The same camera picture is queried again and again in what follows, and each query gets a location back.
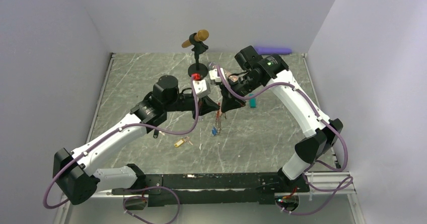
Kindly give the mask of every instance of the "teal block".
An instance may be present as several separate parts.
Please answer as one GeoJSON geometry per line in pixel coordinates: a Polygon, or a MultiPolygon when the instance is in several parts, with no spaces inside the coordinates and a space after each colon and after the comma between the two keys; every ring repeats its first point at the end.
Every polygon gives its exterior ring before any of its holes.
{"type": "Polygon", "coordinates": [[[251,108],[256,107],[256,101],[255,101],[255,98],[252,98],[252,99],[250,99],[250,100],[249,100],[249,106],[250,106],[251,108]]]}

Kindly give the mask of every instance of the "purple object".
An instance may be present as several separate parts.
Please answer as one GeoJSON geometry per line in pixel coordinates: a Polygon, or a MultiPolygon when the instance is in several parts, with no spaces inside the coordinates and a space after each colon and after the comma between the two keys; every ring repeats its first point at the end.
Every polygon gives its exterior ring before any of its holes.
{"type": "Polygon", "coordinates": [[[254,46],[258,54],[290,54],[292,50],[289,48],[271,48],[271,47],[260,47],[254,46]]]}

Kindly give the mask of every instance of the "red object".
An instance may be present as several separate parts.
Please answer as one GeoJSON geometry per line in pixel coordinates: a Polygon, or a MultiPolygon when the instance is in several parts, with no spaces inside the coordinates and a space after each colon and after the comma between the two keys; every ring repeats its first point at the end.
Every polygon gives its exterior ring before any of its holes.
{"type": "Polygon", "coordinates": [[[291,198],[295,194],[296,191],[297,191],[297,186],[295,186],[294,190],[292,191],[292,193],[290,195],[284,196],[283,199],[291,198]]]}
{"type": "Polygon", "coordinates": [[[217,118],[220,116],[220,111],[221,111],[221,109],[217,111],[217,118]]]}
{"type": "Polygon", "coordinates": [[[201,79],[200,74],[198,73],[194,73],[191,76],[194,78],[195,81],[199,81],[201,79]]]}

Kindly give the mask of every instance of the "blue object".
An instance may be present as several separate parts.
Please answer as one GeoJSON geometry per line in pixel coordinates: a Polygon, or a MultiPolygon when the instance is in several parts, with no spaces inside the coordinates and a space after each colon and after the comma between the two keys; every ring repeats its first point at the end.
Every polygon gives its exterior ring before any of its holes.
{"type": "Polygon", "coordinates": [[[290,54],[292,50],[289,48],[272,48],[272,47],[261,47],[254,46],[258,54],[290,54]]]}
{"type": "Polygon", "coordinates": [[[251,108],[255,108],[256,107],[256,101],[255,98],[249,99],[249,106],[251,108]]]}
{"type": "Polygon", "coordinates": [[[214,136],[216,136],[216,135],[217,135],[217,133],[218,133],[217,129],[216,129],[215,127],[213,127],[213,128],[212,128],[212,134],[213,134],[214,136]]]}

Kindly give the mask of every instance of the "black metal base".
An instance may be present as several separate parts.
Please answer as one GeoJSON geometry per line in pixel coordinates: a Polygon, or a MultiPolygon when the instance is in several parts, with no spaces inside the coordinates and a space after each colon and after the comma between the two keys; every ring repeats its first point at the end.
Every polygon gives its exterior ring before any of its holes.
{"type": "MultiPolygon", "coordinates": [[[[231,174],[164,174],[147,175],[148,186],[165,186],[174,190],[181,204],[242,203],[258,202],[274,204],[274,194],[292,192],[294,187],[283,185],[277,172],[231,173],[231,174]]],[[[309,192],[306,183],[298,185],[297,192],[309,192]]],[[[125,189],[113,189],[113,195],[138,195],[125,189]]],[[[173,195],[164,190],[148,193],[148,206],[176,204],[173,195]]],[[[134,209],[139,206],[129,204],[134,209]]]]}
{"type": "Polygon", "coordinates": [[[201,63],[199,63],[198,65],[199,69],[196,69],[196,63],[190,65],[190,67],[188,68],[188,76],[191,77],[191,75],[195,73],[199,74],[202,78],[205,78],[207,76],[207,73],[209,72],[207,66],[201,63]]]}

